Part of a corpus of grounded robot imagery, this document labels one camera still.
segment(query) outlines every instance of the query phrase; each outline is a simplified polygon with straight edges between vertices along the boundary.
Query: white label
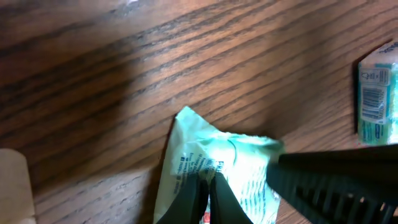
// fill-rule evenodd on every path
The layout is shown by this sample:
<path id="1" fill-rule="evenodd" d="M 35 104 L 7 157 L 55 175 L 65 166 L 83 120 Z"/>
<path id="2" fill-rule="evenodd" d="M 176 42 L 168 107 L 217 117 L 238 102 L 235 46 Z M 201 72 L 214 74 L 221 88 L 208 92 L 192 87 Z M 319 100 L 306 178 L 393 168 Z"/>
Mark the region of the white label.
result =
<path id="1" fill-rule="evenodd" d="M 391 72 L 387 68 L 361 68 L 359 80 L 362 83 L 388 86 L 390 85 Z"/>
<path id="2" fill-rule="evenodd" d="M 362 85 L 361 96 L 361 119 L 377 124 L 385 124 L 387 87 Z"/>

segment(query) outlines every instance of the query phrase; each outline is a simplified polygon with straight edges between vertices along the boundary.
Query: green plastic wrapper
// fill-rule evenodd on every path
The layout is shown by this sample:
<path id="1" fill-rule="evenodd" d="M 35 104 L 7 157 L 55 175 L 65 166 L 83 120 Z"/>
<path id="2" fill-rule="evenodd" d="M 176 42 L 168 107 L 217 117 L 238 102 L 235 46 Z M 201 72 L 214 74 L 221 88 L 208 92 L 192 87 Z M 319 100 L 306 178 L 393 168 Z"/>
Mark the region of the green plastic wrapper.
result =
<path id="1" fill-rule="evenodd" d="M 189 107 L 177 117 L 167 146 L 154 213 L 154 223 L 169 209 L 188 174 L 200 172 L 208 183 L 221 172 L 253 223 L 275 223 L 279 196 L 267 185 L 271 158 L 284 145 L 268 137 L 224 133 Z M 201 223 L 210 222 L 210 200 Z"/>
<path id="2" fill-rule="evenodd" d="M 359 63 L 358 137 L 367 146 L 398 143 L 398 40 Z"/>

